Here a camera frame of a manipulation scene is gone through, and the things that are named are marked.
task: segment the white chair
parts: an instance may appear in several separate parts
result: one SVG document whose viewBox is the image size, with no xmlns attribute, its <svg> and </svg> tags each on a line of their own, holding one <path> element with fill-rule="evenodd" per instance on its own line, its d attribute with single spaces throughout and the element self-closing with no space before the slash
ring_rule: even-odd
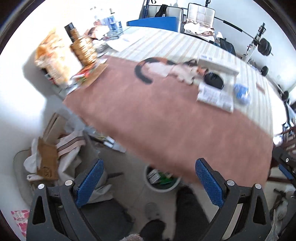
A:
<svg viewBox="0 0 296 241">
<path fill-rule="evenodd" d="M 160 5 L 149 5 L 148 12 L 147 12 L 147 18 L 153 18 L 155 17 L 155 14 L 159 11 Z M 144 13 L 145 5 L 142 7 L 141 14 L 139 18 L 142 18 Z M 177 18 L 177 25 L 178 25 L 178 32 L 180 32 L 181 29 L 181 21 L 183 17 L 183 9 L 180 7 L 171 7 L 168 6 L 165 11 L 166 17 L 176 17 Z"/>
<path fill-rule="evenodd" d="M 213 27 L 215 10 L 204 7 L 195 3 L 188 4 L 187 22 L 188 20 L 202 23 L 203 25 Z"/>
</svg>

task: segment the beige cloth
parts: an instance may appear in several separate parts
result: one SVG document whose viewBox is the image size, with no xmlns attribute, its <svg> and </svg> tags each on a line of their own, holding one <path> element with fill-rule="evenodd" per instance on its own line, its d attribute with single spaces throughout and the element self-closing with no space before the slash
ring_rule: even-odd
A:
<svg viewBox="0 0 296 241">
<path fill-rule="evenodd" d="M 135 76 L 137 63 L 108 57 L 108 64 L 91 86 L 64 101 L 88 125 L 187 181 L 198 181 L 195 161 L 203 157 L 226 180 L 265 184 L 272 138 L 247 116 L 196 102 L 198 87 L 173 76 L 143 68 L 153 78 L 147 85 Z"/>
</svg>

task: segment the foot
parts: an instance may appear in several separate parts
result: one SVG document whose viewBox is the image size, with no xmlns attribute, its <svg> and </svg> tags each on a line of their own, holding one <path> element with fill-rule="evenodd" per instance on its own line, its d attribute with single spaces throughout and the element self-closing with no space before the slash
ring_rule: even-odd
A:
<svg viewBox="0 0 296 241">
<path fill-rule="evenodd" d="M 155 219 L 159 219 L 159 220 L 162 219 L 158 206 L 155 202 L 150 202 L 146 204 L 145 216 L 149 221 L 152 221 Z"/>
</svg>

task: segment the black cloth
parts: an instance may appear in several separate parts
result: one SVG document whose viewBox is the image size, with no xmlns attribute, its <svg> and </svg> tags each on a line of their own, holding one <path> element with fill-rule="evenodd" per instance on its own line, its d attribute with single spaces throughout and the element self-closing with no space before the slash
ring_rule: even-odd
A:
<svg viewBox="0 0 296 241">
<path fill-rule="evenodd" d="M 159 11 L 155 14 L 155 17 L 162 17 L 163 14 L 165 14 L 165 11 L 166 11 L 167 7 L 168 6 L 165 5 L 165 4 L 161 5 Z"/>
<path fill-rule="evenodd" d="M 177 192 L 176 229 L 173 241 L 197 241 L 203 235 L 209 221 L 189 187 Z M 140 232 L 144 241 L 163 241 L 165 223 L 161 220 L 148 222 Z"/>
</svg>

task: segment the striped fabric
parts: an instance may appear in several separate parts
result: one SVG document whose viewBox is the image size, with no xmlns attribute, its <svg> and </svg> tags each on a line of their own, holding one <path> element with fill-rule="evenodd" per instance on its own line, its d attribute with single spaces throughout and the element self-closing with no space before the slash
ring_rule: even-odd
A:
<svg viewBox="0 0 296 241">
<path fill-rule="evenodd" d="M 243 106 L 235 101 L 234 108 L 254 121 L 271 137 L 273 136 L 272 110 L 267 79 L 239 58 L 213 44 L 185 34 L 163 29 L 145 28 L 143 37 L 139 41 L 122 52 L 109 52 L 107 54 L 136 62 L 150 57 L 164 57 L 180 63 L 198 58 L 200 54 L 227 59 L 228 62 L 240 67 L 240 74 L 234 77 L 218 72 L 225 83 L 223 90 L 233 95 L 235 83 L 249 86 L 251 104 Z M 265 94 L 257 89 L 256 83 L 264 89 Z"/>
</svg>

